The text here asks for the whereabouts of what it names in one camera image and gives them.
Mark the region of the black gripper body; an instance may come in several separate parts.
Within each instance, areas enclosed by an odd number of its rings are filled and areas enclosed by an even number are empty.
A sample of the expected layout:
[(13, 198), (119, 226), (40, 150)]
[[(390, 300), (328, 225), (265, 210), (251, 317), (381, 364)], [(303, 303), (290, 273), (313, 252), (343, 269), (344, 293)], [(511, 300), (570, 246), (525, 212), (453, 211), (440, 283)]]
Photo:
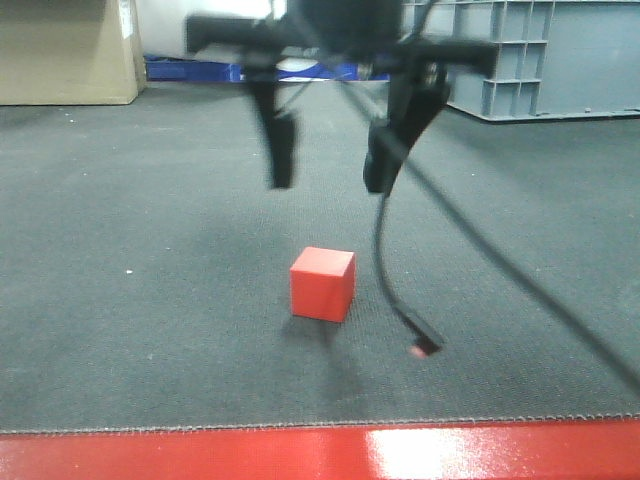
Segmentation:
[(461, 66), (489, 77), (498, 47), (484, 40), (404, 33), (401, 1), (288, 1), (277, 18), (238, 18), (196, 12), (186, 16), (190, 54), (230, 50), (249, 69), (273, 69), (286, 58), (309, 59), (333, 69), (343, 63), (376, 72), (424, 72)]

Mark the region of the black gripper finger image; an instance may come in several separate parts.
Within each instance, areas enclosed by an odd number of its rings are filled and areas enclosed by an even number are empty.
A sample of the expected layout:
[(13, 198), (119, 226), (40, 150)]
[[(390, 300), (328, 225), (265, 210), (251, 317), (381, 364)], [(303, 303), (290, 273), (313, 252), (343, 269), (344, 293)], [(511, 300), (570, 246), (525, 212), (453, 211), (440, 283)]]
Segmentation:
[(370, 123), (368, 151), (363, 180), (370, 193), (387, 193), (393, 188), (402, 160), (397, 159), (380, 140), (388, 130), (410, 152), (427, 126), (446, 105), (450, 86), (446, 68), (438, 63), (415, 66), (390, 76), (387, 115)]
[(288, 189), (293, 182), (294, 148), (297, 141), (296, 118), (276, 107), (276, 80), (264, 75), (248, 76), (247, 88), (258, 112), (266, 140), (270, 182), (273, 189)]

